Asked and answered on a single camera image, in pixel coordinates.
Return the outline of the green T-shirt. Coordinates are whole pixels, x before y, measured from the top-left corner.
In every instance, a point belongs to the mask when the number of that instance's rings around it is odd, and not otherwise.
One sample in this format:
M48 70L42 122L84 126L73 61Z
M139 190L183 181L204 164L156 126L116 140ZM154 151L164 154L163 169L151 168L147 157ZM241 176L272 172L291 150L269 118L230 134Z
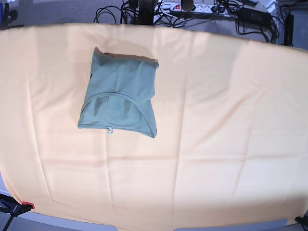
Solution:
M95 48L78 128L134 131L151 138L157 127L151 99L159 63Z

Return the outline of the yellow table cloth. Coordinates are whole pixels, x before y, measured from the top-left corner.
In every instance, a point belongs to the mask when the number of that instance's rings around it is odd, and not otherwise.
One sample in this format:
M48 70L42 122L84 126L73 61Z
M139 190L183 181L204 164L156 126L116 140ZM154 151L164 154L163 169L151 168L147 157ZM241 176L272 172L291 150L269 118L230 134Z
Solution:
M95 49L157 60L157 136L79 129ZM308 53L153 26L0 33L0 173L35 212L122 231L302 216Z

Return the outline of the white power strip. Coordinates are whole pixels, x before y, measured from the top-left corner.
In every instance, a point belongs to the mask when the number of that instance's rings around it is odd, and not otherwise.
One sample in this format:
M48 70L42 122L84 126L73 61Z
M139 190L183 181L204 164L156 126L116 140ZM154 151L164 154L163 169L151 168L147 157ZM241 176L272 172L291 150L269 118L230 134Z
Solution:
M172 13L211 14L211 13L214 13L213 10L215 10L217 7L216 7L216 5L194 4L192 11L185 11L182 8L182 5L180 3L164 1L160 5L160 8L162 10L167 10L167 11L170 11Z

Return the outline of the black power adapter brick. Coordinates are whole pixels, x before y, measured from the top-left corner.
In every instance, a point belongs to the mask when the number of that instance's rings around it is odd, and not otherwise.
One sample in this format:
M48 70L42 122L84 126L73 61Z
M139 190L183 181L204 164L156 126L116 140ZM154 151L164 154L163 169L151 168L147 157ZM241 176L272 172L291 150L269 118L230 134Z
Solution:
M272 16L270 13L248 8L240 8L238 10L238 19L245 23L264 27L270 26L272 22Z

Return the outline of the black box far right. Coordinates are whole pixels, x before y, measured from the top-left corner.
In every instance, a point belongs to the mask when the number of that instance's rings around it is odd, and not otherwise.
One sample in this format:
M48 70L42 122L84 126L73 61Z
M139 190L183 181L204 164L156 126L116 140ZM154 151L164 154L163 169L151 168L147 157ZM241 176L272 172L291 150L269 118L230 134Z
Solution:
M284 22L284 46L293 46L294 16L288 14Z

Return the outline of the red-tipped bar clamp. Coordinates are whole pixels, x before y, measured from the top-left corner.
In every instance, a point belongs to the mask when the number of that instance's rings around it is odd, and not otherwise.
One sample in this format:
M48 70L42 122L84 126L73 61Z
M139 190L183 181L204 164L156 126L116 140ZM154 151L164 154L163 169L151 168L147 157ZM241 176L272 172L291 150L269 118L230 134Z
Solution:
M21 204L17 202L13 197L1 194L0 195L0 204L4 207L0 207L0 211L5 214L10 214L9 219L7 220L2 231L7 231L9 225L15 217L18 217L21 214L35 209L33 203L22 202Z

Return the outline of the blue black device top-left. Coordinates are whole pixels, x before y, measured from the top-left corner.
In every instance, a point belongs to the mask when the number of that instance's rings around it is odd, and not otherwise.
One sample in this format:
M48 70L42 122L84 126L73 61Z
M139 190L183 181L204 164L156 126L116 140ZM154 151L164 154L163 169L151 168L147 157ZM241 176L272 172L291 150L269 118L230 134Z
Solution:
M0 29L6 30L11 28L21 28L24 27L21 25L12 25L12 23L17 19L18 12L17 10L10 10L9 3L0 4Z

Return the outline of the black clamp right corner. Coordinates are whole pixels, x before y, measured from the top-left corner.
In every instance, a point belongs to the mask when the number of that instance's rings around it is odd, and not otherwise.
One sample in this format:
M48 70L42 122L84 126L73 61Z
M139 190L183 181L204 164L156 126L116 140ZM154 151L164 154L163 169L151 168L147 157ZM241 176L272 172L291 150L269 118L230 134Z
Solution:
M303 226L308 227L308 216L306 214L303 217L296 217L295 221Z

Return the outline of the black centre stand post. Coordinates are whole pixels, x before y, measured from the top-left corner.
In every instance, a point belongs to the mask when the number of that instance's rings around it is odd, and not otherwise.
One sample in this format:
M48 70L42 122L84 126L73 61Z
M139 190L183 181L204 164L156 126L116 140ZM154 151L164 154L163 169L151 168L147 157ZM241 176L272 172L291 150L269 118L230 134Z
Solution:
M139 13L137 23L139 25L152 26L154 20L155 0L138 0Z

